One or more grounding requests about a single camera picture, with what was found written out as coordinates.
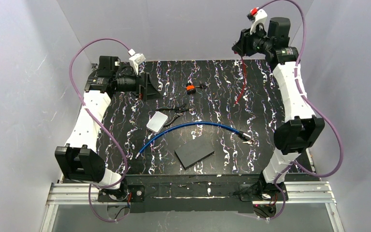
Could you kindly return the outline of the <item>orange black padlock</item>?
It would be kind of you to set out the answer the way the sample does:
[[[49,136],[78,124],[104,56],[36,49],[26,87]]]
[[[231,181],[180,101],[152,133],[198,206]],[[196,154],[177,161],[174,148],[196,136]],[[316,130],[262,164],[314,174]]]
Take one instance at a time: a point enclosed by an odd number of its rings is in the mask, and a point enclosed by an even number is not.
[[[195,94],[196,87],[193,84],[187,83],[186,84],[186,93],[187,95]]]

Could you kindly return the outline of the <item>black padlock keys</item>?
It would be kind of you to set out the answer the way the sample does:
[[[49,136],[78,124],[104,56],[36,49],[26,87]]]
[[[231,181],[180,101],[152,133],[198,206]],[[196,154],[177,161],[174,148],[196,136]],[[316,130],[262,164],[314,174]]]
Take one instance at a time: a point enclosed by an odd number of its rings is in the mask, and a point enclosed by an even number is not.
[[[196,86],[196,88],[200,88],[200,89],[206,89],[207,87],[208,87],[208,85],[205,84],[205,83],[199,83],[199,85]]]

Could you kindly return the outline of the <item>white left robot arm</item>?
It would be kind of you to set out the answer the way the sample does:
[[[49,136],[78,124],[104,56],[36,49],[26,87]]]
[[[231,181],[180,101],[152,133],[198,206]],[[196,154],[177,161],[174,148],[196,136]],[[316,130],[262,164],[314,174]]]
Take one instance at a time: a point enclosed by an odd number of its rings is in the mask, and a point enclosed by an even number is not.
[[[99,65],[87,78],[84,105],[73,131],[65,145],[55,149],[55,158],[66,179],[103,189],[120,188],[122,175],[106,168],[105,161],[96,153],[99,123],[118,92],[131,92],[143,101],[161,97],[151,84],[150,74],[139,72],[139,65],[144,61],[141,53],[131,56],[128,64],[122,64],[119,57],[99,58]]]

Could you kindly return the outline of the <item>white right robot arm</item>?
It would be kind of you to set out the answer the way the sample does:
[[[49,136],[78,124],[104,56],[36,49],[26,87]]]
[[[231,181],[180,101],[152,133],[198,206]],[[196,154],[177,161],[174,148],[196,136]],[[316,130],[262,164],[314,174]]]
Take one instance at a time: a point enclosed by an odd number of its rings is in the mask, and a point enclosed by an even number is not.
[[[232,51],[242,57],[256,53],[265,55],[279,86],[285,120],[274,132],[274,154],[261,172],[262,182],[279,184],[284,181],[288,166],[314,144],[325,122],[305,102],[305,93],[298,90],[297,85],[301,81],[300,65],[297,63],[299,52],[289,46],[290,20],[273,17],[265,31],[267,16],[264,12],[249,19],[252,21],[251,28],[241,31]]]

